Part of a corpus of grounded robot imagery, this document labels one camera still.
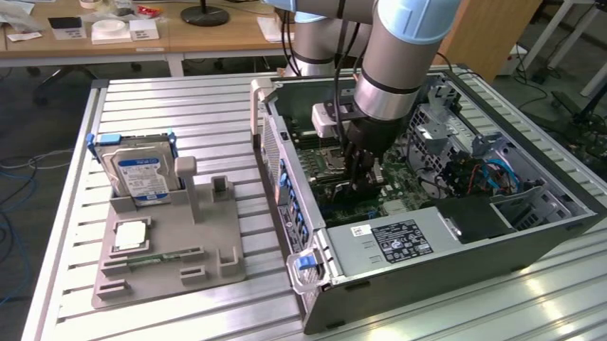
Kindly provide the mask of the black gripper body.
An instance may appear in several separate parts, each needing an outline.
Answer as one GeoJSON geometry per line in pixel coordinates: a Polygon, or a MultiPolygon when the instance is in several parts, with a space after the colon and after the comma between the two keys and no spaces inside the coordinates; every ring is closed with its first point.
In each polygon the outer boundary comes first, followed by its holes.
{"type": "Polygon", "coordinates": [[[353,119],[345,133],[347,141],[360,150],[384,154],[396,139],[396,120],[353,119]]]}

